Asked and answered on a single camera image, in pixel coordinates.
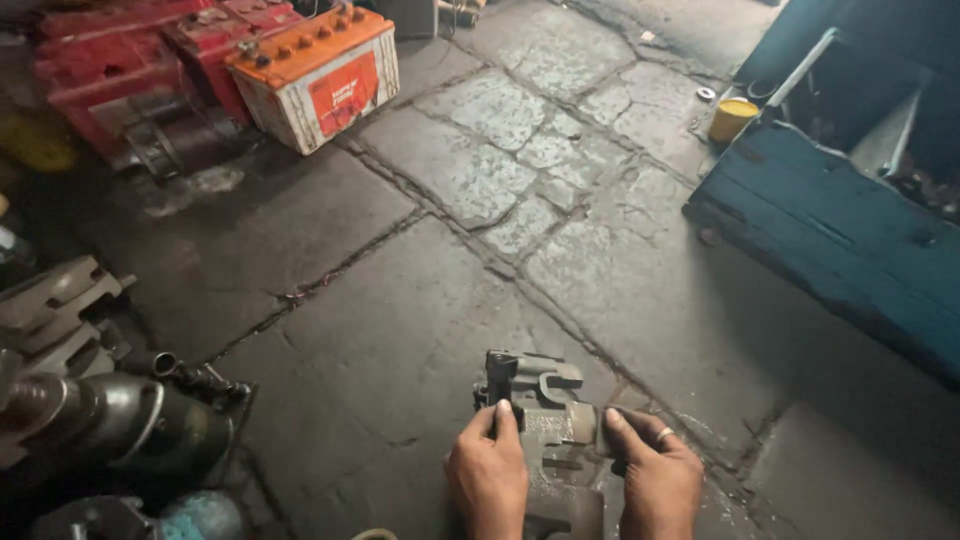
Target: car battery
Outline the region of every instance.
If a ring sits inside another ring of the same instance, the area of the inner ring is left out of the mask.
[[[107,160],[126,147],[123,129],[145,108],[186,95],[180,62],[156,33],[47,42],[34,69],[50,104]]]
[[[215,3],[216,0],[128,0],[96,10],[50,13],[40,22],[39,30],[51,41],[153,30]]]
[[[227,60],[256,125],[307,155],[399,90],[394,23],[345,5]]]
[[[283,0],[227,0],[169,24],[164,34],[210,106],[221,105],[238,124],[252,118],[224,60],[240,43],[269,36],[302,22]]]

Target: orange label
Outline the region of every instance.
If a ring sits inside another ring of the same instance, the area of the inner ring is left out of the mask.
[[[376,97],[376,57],[373,51],[334,69],[310,85],[320,130],[329,137],[343,130]]]

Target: hand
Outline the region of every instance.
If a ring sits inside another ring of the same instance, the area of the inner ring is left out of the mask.
[[[496,440],[487,436],[496,419]],[[444,463],[453,499],[473,540],[520,540],[527,464],[510,402],[477,412]]]
[[[608,408],[604,424],[613,450],[627,462],[620,538],[693,540],[704,483],[700,458],[676,434],[657,443],[666,425],[656,416]]]

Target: fingernail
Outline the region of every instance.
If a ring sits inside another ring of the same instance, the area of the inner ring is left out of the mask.
[[[605,412],[604,414],[607,415],[607,422],[610,422],[611,424],[619,422],[620,420],[623,419],[623,415],[620,414],[620,411],[612,407],[608,408],[607,412]]]

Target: gold ring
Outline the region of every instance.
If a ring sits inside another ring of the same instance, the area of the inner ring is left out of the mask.
[[[674,433],[674,431],[673,431],[672,429],[670,429],[670,428],[663,428],[663,431],[661,431],[660,433],[657,433],[657,444],[659,444],[660,441],[663,440],[663,437],[666,437],[667,435],[674,435],[674,434],[676,434],[676,433]]]

